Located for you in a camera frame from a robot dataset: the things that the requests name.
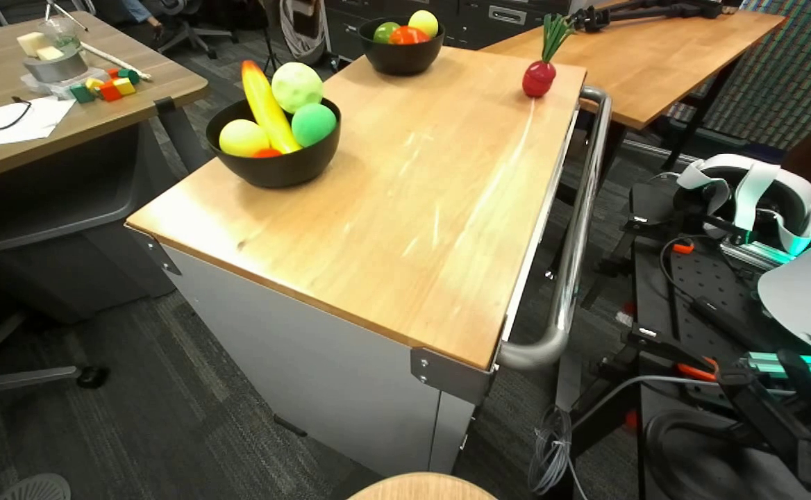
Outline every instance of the paper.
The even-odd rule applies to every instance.
[[[32,140],[52,132],[75,100],[35,96],[28,101],[0,104],[0,144]]]

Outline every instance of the metal rail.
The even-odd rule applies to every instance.
[[[549,365],[560,357],[560,351],[568,344],[573,315],[574,315],[574,304],[578,304],[581,264],[582,264],[592,208],[593,208],[596,182],[600,182],[606,131],[609,131],[609,118],[611,118],[611,100],[606,92],[586,86],[581,92],[581,96],[596,101],[596,118],[592,128],[592,153],[582,161],[574,217],[568,221],[563,254],[557,264],[556,296],[553,296],[556,301],[553,301],[553,310],[548,319],[548,331],[539,340],[532,340],[532,344],[505,340],[500,346],[503,365],[513,365],[513,368]]]

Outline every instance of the black bowl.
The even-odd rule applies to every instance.
[[[378,71],[418,74],[436,61],[442,38],[445,38],[442,26],[432,38],[423,44],[381,44],[373,38],[381,22],[389,22],[389,19],[375,19],[359,26],[360,47],[367,49],[367,57]]]
[[[205,138],[214,147],[217,158],[227,168],[232,168],[241,181],[248,181],[252,186],[264,186],[264,188],[299,186],[299,182],[320,176],[324,172],[328,161],[332,158],[332,153],[339,150],[341,110],[331,100],[323,100],[323,104],[328,104],[336,114],[339,125],[323,140],[302,147],[302,150],[293,150],[289,156],[239,158],[239,156],[227,156],[220,150],[220,144],[217,144],[220,131],[230,118],[252,118],[248,100],[230,101],[227,107],[214,114],[214,118],[205,128]]]

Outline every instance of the yellow banana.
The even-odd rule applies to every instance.
[[[271,86],[255,61],[241,61],[241,89],[243,89],[249,114],[255,117],[260,128],[266,128],[271,150],[282,156],[299,150],[291,132],[289,117],[274,101]]]

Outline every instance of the chair wheel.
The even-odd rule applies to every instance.
[[[80,374],[75,383],[82,389],[96,389],[105,383],[105,376],[109,376],[109,365],[80,365]]]

